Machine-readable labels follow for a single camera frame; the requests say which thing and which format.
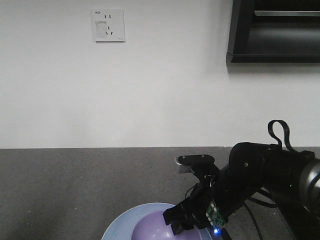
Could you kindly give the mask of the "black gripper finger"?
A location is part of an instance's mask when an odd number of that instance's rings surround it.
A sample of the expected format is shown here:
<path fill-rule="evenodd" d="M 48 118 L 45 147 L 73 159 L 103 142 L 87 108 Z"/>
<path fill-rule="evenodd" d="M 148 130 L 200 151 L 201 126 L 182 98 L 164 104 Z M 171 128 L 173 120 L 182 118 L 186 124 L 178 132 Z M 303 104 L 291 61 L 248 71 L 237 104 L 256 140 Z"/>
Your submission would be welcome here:
<path fill-rule="evenodd" d="M 184 231 L 184 228 L 180 222 L 173 222 L 171 224 L 171 230 L 174 236 L 181 234 Z"/>

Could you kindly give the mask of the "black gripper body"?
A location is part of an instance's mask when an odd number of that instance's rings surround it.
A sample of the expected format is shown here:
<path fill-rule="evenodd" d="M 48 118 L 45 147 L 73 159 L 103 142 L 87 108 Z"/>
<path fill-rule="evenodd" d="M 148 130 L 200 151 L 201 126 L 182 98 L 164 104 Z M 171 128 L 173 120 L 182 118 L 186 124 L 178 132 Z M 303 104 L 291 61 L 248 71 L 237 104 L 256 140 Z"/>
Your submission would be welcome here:
<path fill-rule="evenodd" d="M 230 215 L 238 210 L 244 198 L 220 186 L 217 175 L 201 177 L 191 194 L 164 211 L 166 225 L 180 222 L 184 231 L 212 228 L 223 229 Z"/>

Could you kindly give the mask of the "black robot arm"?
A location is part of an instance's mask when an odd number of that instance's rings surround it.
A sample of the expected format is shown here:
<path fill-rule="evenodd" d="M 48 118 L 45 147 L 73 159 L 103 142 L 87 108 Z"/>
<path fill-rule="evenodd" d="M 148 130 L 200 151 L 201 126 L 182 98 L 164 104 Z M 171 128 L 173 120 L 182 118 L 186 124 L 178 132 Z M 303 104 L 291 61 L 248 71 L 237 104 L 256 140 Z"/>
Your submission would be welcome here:
<path fill-rule="evenodd" d="M 306 211 L 309 219 L 320 219 L 320 161 L 311 151 L 295 151 L 281 145 L 241 142 L 230 151 L 223 168 L 207 154 L 182 155 L 176 163 L 181 173 L 192 173 L 199 180 L 183 201 L 163 213 L 174 235 L 193 228 L 211 228 L 228 240 L 225 226 L 229 216 L 246 200 L 260 193 L 272 200 L 270 208 L 284 199 L 298 205 L 295 216 Z"/>

